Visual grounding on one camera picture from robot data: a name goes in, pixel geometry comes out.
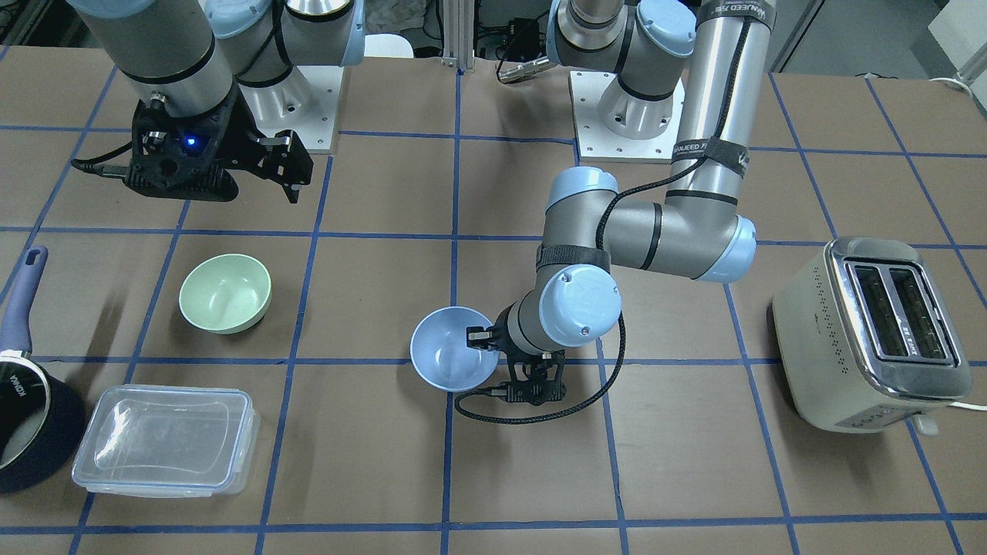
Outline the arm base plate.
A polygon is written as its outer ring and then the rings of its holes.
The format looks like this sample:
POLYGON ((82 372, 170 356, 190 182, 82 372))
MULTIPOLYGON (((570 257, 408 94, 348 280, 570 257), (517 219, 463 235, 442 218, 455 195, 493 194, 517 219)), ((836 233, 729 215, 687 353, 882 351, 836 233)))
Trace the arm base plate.
POLYGON ((301 66, 272 86, 240 87, 266 136, 293 130, 310 153, 331 154, 338 137, 345 74, 345 68, 338 66, 301 66))
POLYGON ((572 116, 582 160, 670 164, 685 99, 684 84, 659 101, 630 96, 607 72, 571 71, 572 116))

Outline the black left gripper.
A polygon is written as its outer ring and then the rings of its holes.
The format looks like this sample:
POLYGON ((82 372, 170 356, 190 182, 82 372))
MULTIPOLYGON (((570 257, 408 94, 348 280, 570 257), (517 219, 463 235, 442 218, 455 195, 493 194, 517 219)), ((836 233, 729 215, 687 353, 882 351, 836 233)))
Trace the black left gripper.
POLYGON ((520 326, 520 302, 514 302, 489 327, 466 327, 466 346, 472 350, 503 352, 507 363, 533 363, 541 352, 533 347, 520 326))

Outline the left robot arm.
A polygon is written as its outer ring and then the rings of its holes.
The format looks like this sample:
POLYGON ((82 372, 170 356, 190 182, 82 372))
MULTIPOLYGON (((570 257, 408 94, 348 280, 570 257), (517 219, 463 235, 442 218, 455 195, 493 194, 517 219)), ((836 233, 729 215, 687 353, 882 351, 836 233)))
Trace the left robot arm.
POLYGON ((620 192, 593 167, 554 179, 532 291, 496 323, 461 324, 455 345, 543 358, 617 325, 611 267, 734 282, 756 231, 737 213, 750 164, 775 1, 554 1, 550 64, 571 67, 578 146, 588 160, 667 164, 662 203, 620 192))

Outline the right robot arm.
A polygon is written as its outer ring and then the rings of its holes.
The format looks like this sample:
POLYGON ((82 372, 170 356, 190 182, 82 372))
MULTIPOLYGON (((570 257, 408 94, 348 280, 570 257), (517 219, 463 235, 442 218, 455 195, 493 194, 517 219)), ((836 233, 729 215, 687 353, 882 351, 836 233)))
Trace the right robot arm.
POLYGON ((233 171, 289 203, 314 163, 298 126, 318 118, 303 68, 356 66, 363 1, 74 1, 138 94, 127 144, 78 171, 151 197, 229 203, 233 171))

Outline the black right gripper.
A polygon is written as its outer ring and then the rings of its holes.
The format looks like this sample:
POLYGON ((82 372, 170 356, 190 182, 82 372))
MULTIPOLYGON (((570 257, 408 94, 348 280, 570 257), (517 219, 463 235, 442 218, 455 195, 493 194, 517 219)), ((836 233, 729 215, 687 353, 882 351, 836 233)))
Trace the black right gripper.
POLYGON ((224 106, 229 110, 228 124, 216 158, 223 169, 256 166, 262 159, 261 175, 278 183, 290 204, 298 204, 301 190, 310 186, 314 163, 299 134, 285 129, 262 138, 237 83, 227 86, 220 99, 198 99, 180 89, 153 86, 141 101, 152 99, 162 101, 175 117, 200 115, 224 106))

